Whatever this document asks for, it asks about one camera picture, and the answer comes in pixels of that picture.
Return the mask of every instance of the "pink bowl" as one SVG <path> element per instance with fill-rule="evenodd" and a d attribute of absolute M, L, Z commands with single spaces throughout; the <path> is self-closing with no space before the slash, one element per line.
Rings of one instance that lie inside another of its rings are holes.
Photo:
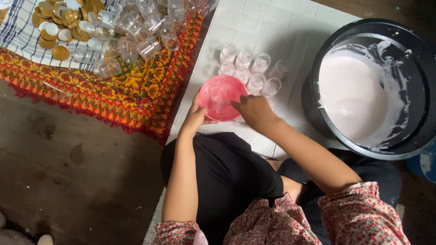
<path fill-rule="evenodd" d="M 230 104 L 231 100 L 240 102 L 241 95 L 247 96 L 247 90 L 241 80 L 229 75 L 220 75 L 204 83 L 198 94 L 198 105 L 206 106 L 208 118 L 228 122 L 241 115 Z"/>

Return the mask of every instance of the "black pants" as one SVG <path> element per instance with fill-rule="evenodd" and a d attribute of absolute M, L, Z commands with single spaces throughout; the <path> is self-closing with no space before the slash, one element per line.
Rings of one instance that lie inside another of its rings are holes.
<path fill-rule="evenodd" d="M 273 200 L 283 196 L 280 175 L 306 183 L 298 205 L 306 215 L 312 231 L 323 245 L 330 241 L 321 220 L 318 199 L 325 194 L 292 160 L 285 160 L 278 173 L 251 146 L 234 133 L 217 133 L 194 137 L 198 187 L 197 223 L 209 244 L 222 244 L 230 224 L 257 197 Z M 160 164 L 163 180 L 168 185 L 176 140 L 162 151 Z M 376 181 L 380 199 L 396 206 L 401 179 L 390 163 L 376 161 L 351 151 L 329 149 L 349 165 L 363 181 Z"/>

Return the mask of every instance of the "black container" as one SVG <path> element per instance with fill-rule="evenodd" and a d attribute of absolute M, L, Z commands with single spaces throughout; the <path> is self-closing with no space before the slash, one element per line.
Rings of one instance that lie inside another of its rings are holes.
<path fill-rule="evenodd" d="M 383 142 L 387 147 L 370 148 L 354 144 L 334 126 L 319 103 L 318 80 L 321 62 L 331 49 L 345 44 L 360 44 L 368 48 L 380 41 L 391 43 L 383 57 L 392 56 L 394 60 L 404 61 L 400 70 L 408 80 L 410 106 L 408 115 L 401 115 L 399 119 L 404 120 L 408 116 L 407 126 L 393 130 L 393 134 L 399 134 Z M 315 129 L 328 138 L 339 140 L 354 152 L 381 160 L 400 160 L 418 155 L 436 136 L 436 53 L 421 38 L 395 21 L 355 21 L 337 30 L 323 44 L 303 84 L 301 102 L 306 117 Z"/>

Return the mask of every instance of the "colorful rug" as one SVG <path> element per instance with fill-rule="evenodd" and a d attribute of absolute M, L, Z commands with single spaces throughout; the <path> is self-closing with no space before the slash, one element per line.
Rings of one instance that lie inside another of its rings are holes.
<path fill-rule="evenodd" d="M 0 48 L 0 78 L 8 81 L 19 97 L 95 116 L 126 133 L 142 132 L 165 144 L 173 103 L 191 70 L 191 53 L 202 21 L 201 17 L 188 20 L 188 31 L 180 34 L 179 51 L 163 49 L 153 60 L 139 59 L 133 64 L 119 58 L 123 72 L 109 79 L 97 78 L 90 71 L 34 63 L 5 48 Z"/>

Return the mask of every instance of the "white cream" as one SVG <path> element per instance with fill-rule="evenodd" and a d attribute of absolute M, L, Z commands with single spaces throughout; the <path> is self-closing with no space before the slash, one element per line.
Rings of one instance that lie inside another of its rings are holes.
<path fill-rule="evenodd" d="M 402 62 L 382 58 L 389 42 L 365 48 L 348 44 L 331 50 L 323 59 L 319 73 L 321 101 L 337 129 L 355 144 L 383 147 L 395 137 L 392 131 L 400 114 L 408 112 L 400 91 L 406 80 L 399 70 Z"/>

